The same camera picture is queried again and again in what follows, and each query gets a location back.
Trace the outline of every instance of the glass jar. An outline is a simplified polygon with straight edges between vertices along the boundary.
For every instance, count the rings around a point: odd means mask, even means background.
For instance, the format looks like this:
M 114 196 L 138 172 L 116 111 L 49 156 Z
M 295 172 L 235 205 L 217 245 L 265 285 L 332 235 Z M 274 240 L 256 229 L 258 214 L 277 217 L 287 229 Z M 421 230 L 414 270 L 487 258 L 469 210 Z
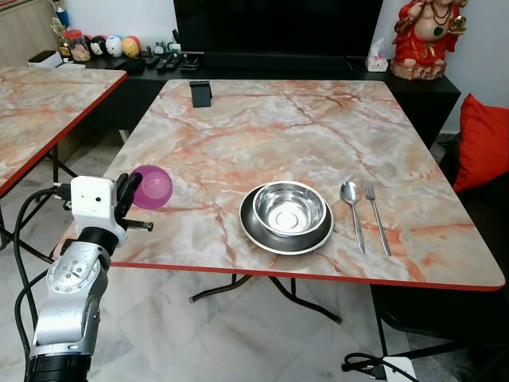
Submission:
M 85 42 L 85 37 L 79 29 L 66 30 L 64 36 L 74 61 L 84 62 L 90 60 L 90 51 Z

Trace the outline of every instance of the cartoon figurine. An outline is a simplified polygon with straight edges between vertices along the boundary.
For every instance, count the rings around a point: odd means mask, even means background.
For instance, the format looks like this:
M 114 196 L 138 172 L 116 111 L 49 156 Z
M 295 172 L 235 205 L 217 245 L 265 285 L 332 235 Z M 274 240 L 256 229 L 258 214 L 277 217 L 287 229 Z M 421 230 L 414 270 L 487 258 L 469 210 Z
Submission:
M 164 42 L 156 42 L 156 46 L 153 47 L 154 54 L 162 55 L 166 53 L 165 43 Z
M 138 57 L 141 51 L 140 40 L 136 36 L 127 36 L 122 40 L 122 51 L 128 57 Z
M 119 36 L 109 36 L 106 40 L 106 50 L 113 57 L 122 55 L 122 39 Z
M 85 44 L 87 45 L 87 48 L 90 51 L 90 44 L 92 41 L 92 36 L 90 34 L 84 34 L 83 37 L 85 38 Z
M 107 53 L 106 50 L 106 38 L 104 36 L 95 36 L 90 40 L 90 50 L 96 56 L 102 56 L 103 53 Z
M 468 0 L 413 0 L 399 11 L 393 41 L 396 57 L 390 70 L 407 80 L 434 80 L 444 75 L 445 51 L 454 52 L 466 31 L 460 15 Z

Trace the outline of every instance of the marble table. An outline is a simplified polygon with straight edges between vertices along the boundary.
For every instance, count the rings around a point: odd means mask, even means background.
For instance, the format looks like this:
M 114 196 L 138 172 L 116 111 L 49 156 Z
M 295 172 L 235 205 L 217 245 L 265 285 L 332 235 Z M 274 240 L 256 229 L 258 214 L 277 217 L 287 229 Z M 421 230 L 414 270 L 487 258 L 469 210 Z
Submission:
M 0 197 L 125 79 L 113 70 L 0 68 Z
M 212 80 L 211 87 L 212 106 L 193 108 L 188 81 L 169 81 L 106 172 L 116 178 L 153 164 L 174 185 L 163 208 L 130 210 L 129 218 L 155 227 L 130 232 L 115 265 L 457 290 L 505 283 L 384 83 Z M 375 183 L 392 257 L 364 198 L 358 214 L 366 255 L 359 252 L 350 207 L 339 196 L 348 179 Z M 246 238 L 239 204 L 274 180 L 311 185 L 331 205 L 335 228 L 325 246 L 283 256 Z

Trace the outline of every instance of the metal fork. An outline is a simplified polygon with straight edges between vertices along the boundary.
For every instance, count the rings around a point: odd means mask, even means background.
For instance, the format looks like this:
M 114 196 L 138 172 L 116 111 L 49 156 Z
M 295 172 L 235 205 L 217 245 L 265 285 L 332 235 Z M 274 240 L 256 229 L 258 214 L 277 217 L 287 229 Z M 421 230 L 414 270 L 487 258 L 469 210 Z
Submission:
M 390 253 L 389 243 L 387 242 L 387 238 L 385 237 L 385 232 L 383 231 L 382 222 L 380 221 L 379 210 L 376 208 L 375 204 L 375 187 L 370 183 L 364 183 L 364 194 L 366 195 L 366 199 L 371 202 L 373 206 L 373 210 L 375 211 L 376 224 L 379 226 L 380 238 L 382 239 L 383 250 L 387 256 L 392 256 Z

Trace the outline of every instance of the table edge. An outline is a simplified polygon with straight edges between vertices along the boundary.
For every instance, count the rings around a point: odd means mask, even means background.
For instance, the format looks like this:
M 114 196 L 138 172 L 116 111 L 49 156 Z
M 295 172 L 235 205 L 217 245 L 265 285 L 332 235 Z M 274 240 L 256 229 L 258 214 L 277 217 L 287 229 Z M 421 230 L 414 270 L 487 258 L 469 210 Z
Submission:
M 442 289 L 442 290 L 464 290 L 464 291 L 478 291 L 478 292 L 495 292 L 502 289 L 505 285 L 505 279 L 502 285 L 498 286 L 478 286 L 478 285 L 464 285 L 464 284 L 447 284 L 447 283 L 424 283 L 419 281 L 401 281 L 401 280 L 385 280 L 385 279 L 370 279 L 359 278 L 354 276 L 330 276 L 330 275 L 309 275 L 303 273 L 291 273 L 281 271 L 256 271 L 250 269 L 231 269 L 220 267 L 194 267 L 185 265 L 165 265 L 165 264 L 148 264 L 148 263 L 127 263 L 127 262 L 111 262 L 113 267 L 125 268 L 144 268 L 144 269 L 160 269 L 167 271 L 195 271 L 207 273 L 226 273 L 229 275 L 253 275 L 253 276 L 273 276 L 273 277 L 286 277 L 293 279 L 312 279 L 324 281 L 336 281 L 346 283 L 361 283 L 361 284 L 374 284 L 386 285 L 394 287 L 417 287 L 426 289 Z
M 46 143 L 34 156 L 31 157 L 23 166 L 19 168 L 12 176 L 7 179 L 3 185 L 0 185 L 0 198 L 4 197 L 9 191 L 12 185 L 14 185 L 29 169 L 37 164 L 45 155 L 48 153 L 55 144 L 58 143 L 65 135 L 67 135 L 78 123 L 81 122 L 95 107 L 101 103 L 106 97 L 108 97 L 124 80 L 127 78 L 127 73 L 116 80 L 106 91 L 101 94 L 94 102 L 88 105 L 76 118 L 74 118 L 64 129 L 60 131 L 55 137 L 53 137 L 48 143 Z

